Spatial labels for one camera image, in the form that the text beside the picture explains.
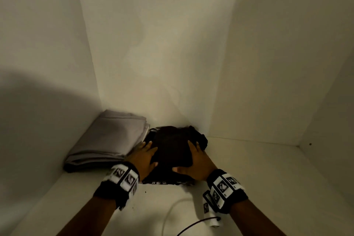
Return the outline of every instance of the hand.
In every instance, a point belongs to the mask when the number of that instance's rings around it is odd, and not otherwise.
[[[199,143],[195,147],[191,141],[188,140],[188,145],[192,153],[193,165],[191,167],[174,167],[172,171],[180,174],[186,174],[195,180],[206,180],[208,176],[217,167],[211,161],[209,156],[200,149]]]
[[[150,149],[152,143],[150,141],[146,146],[145,142],[141,143],[136,151],[125,158],[125,161],[131,162],[139,171],[140,181],[157,166],[157,162],[150,164],[152,156],[157,151],[157,147]]]

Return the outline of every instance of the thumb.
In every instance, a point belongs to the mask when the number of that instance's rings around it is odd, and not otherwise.
[[[158,162],[153,162],[152,164],[149,165],[149,173],[153,171],[153,169],[158,165]]]
[[[179,174],[187,174],[188,175],[188,167],[173,167],[172,171]]]

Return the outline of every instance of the forearm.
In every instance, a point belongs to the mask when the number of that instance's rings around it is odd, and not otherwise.
[[[93,197],[57,236],[100,236],[115,208],[115,200]]]
[[[285,236],[250,200],[233,204],[230,216],[243,236]]]

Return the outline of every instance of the person's left hand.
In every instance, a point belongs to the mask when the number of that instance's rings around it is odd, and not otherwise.
[[[157,166],[157,162],[150,164],[152,156],[157,151],[157,147],[150,149],[153,142],[145,146],[145,142],[140,143],[138,149],[125,158],[125,161],[131,162],[139,171],[140,181],[149,175]]]

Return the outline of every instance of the person's right hand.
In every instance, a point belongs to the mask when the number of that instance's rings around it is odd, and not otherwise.
[[[192,142],[188,140],[188,145],[192,153],[193,165],[191,167],[173,167],[172,171],[186,174],[195,180],[205,181],[217,167],[205,151],[201,150],[198,142],[197,147],[195,147]]]

